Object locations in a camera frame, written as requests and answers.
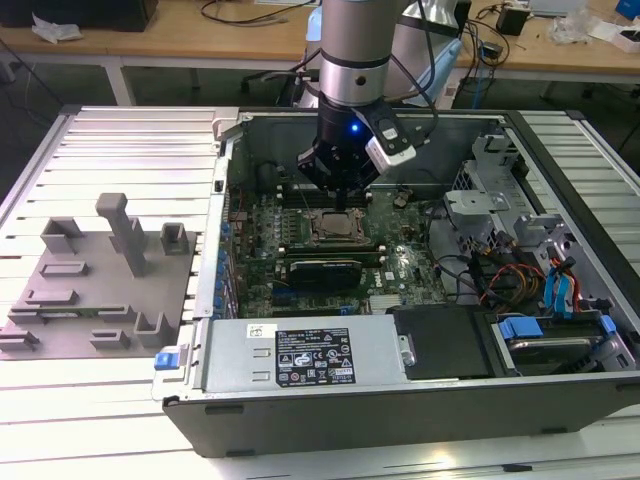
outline blue connector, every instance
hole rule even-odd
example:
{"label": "blue connector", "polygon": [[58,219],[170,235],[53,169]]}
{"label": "blue connector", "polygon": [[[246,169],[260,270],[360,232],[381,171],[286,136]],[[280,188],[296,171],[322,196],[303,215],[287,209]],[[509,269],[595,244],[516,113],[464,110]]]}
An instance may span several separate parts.
{"label": "blue connector", "polygon": [[604,331],[607,332],[607,335],[613,335],[616,333],[616,324],[609,315],[602,315],[600,317],[600,322],[602,323]]}
{"label": "blue connector", "polygon": [[542,337],[542,329],[535,317],[508,317],[498,324],[502,338],[538,338]]}

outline blue latch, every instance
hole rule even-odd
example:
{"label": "blue latch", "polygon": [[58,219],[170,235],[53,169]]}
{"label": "blue latch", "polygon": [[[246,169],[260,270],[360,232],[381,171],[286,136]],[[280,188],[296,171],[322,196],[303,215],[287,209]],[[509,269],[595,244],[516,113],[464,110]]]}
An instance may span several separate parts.
{"label": "blue latch", "polygon": [[613,319],[609,315],[601,316],[600,322],[602,323],[604,331],[607,332],[607,335],[616,333],[616,324],[613,322]]}
{"label": "blue latch", "polygon": [[542,337],[542,329],[535,317],[508,317],[498,324],[502,338]]}
{"label": "blue latch", "polygon": [[179,368],[178,363],[180,360],[179,353],[160,352],[156,353],[156,359],[153,367],[156,370],[177,370]]}

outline metal workbench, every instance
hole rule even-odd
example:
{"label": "metal workbench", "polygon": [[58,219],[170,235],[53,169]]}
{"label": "metal workbench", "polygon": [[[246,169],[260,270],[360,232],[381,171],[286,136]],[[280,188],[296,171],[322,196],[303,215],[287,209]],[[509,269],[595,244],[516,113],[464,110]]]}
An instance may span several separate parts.
{"label": "metal workbench", "polygon": [[[76,216],[83,230],[107,230],[93,208],[102,192],[124,192],[128,212],[143,228],[180,221],[202,237],[215,169],[213,112],[85,108],[56,120],[0,208],[0,326],[44,249],[39,234],[47,218]],[[525,112],[525,118],[640,268],[635,176],[586,122],[561,113]],[[543,195],[535,175],[530,181]],[[181,336],[191,334],[198,269],[196,255]],[[207,460],[151,398],[153,375],[151,358],[1,362],[0,478],[526,480],[637,478],[640,472],[640,407],[572,434]],[[505,473],[506,465],[533,470]]]}

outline warning label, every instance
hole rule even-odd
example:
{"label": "warning label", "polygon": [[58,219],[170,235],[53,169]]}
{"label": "warning label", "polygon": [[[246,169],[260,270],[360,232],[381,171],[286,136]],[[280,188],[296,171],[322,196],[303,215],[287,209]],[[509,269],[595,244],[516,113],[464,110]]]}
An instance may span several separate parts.
{"label": "warning label", "polygon": [[276,381],[281,387],[356,383],[349,329],[276,332]]}

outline black box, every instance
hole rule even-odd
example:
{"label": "black box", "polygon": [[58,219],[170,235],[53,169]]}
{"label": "black box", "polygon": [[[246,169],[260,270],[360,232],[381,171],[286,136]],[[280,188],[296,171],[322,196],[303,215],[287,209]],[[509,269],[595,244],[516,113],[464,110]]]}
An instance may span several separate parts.
{"label": "black box", "polygon": [[531,15],[531,10],[523,8],[513,8],[505,5],[500,11],[500,16],[496,22],[496,29],[503,35],[518,36],[522,33],[524,24]]}
{"label": "black box", "polygon": [[51,23],[143,32],[158,0],[0,0],[3,27],[30,27],[31,12]]}

